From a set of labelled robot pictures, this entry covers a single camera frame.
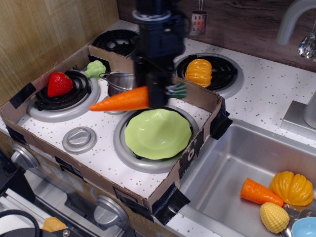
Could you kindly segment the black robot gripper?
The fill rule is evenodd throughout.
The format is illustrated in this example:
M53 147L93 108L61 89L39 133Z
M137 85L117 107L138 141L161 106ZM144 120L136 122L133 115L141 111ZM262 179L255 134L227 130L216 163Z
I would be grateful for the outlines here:
M132 16L139 25L132 56L138 87L147 86L149 107L164 107L172 85L174 58L184 50L188 18L176 0L137 0Z

